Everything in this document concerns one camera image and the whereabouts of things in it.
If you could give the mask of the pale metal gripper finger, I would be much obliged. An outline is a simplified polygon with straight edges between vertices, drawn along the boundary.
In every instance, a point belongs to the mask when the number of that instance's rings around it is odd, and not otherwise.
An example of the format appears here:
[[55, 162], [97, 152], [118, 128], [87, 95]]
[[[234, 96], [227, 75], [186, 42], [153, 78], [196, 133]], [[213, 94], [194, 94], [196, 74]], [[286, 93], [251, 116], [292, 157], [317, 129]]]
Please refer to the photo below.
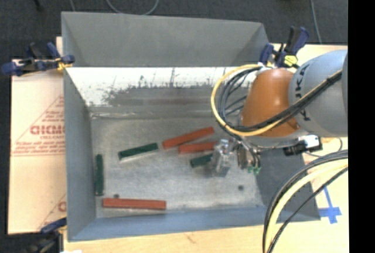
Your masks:
[[231, 168], [229, 158], [215, 155], [209, 163], [209, 174], [213, 177], [225, 177]]
[[217, 156], [221, 158], [230, 158], [233, 155], [235, 139], [221, 139], [216, 144]]

